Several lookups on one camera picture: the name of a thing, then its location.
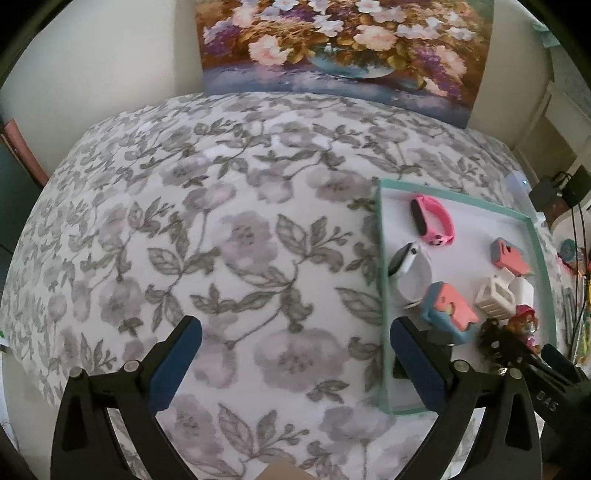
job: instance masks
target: blue object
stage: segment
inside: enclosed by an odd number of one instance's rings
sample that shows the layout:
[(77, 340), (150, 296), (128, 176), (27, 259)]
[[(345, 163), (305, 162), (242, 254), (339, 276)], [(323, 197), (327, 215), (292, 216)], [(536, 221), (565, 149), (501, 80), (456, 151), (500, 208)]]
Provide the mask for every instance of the blue object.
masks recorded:
[(475, 325), (470, 325), (466, 331), (459, 330), (453, 324), (452, 318), (449, 316), (449, 314), (446, 312), (440, 312), (434, 307), (443, 284), (444, 282), (442, 281), (431, 284), (427, 290), (425, 298), (423, 298), (423, 303), (421, 305), (423, 314), (421, 317), (423, 320), (425, 320), (425, 322), (430, 323), (435, 328), (451, 333), (453, 336), (454, 345), (461, 345), (462, 343), (471, 342), (476, 335), (477, 327)]
[(192, 318), (150, 380), (148, 409), (152, 414), (170, 406), (178, 386), (195, 358), (203, 339), (201, 322)]
[(426, 409), (441, 414), (446, 407), (445, 382), (398, 319), (390, 326), (390, 345)]
[(576, 262), (577, 244), (572, 238), (567, 238), (560, 244), (560, 258), (565, 262)]

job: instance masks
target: white smartwatch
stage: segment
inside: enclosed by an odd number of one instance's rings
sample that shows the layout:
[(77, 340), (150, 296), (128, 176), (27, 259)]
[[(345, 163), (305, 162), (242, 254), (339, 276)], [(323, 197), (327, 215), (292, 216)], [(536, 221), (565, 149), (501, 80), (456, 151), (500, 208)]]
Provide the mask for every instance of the white smartwatch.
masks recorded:
[(403, 309), (421, 303), (433, 282), (431, 262), (417, 243), (404, 245), (388, 265), (392, 299)]

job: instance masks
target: pink smartwatch band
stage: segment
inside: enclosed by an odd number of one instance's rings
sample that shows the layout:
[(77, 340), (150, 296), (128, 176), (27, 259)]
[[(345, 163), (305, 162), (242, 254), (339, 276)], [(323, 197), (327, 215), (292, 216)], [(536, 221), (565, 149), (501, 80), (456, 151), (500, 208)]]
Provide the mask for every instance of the pink smartwatch band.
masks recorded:
[[(443, 226), (443, 233), (437, 232), (431, 225), (426, 213), (435, 215)], [(451, 245), (456, 237), (456, 231), (453, 226), (452, 218), (435, 198), (428, 195), (419, 194), (411, 201), (411, 213), (418, 233), (421, 238), (429, 245)]]

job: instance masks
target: painting of flowers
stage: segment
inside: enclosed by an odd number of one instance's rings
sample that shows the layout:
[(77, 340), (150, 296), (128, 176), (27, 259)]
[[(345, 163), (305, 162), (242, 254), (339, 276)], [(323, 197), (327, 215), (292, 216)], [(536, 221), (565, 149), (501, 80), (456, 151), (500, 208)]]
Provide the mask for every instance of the painting of flowers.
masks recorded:
[(206, 93), (330, 93), (465, 127), (493, 0), (202, 0)]

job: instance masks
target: floral bedspread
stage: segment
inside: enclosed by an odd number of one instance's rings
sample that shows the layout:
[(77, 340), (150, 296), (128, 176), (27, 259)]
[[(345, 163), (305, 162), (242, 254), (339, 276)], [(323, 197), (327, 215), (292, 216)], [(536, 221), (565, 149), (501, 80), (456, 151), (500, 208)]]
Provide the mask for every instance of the floral bedspread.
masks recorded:
[[(158, 420), (198, 477), (253, 479), (285, 458), (320, 480), (391, 479), (435, 416), (390, 417), (372, 400), (376, 183), (512, 206), (501, 180), (516, 169), (493, 138), (364, 100), (189, 95), (124, 112), (51, 177), (14, 254), (0, 328), (57, 404), (73, 366), (116, 370), (195, 315), (203, 345)], [(473, 422), (448, 475), (474, 435)]]

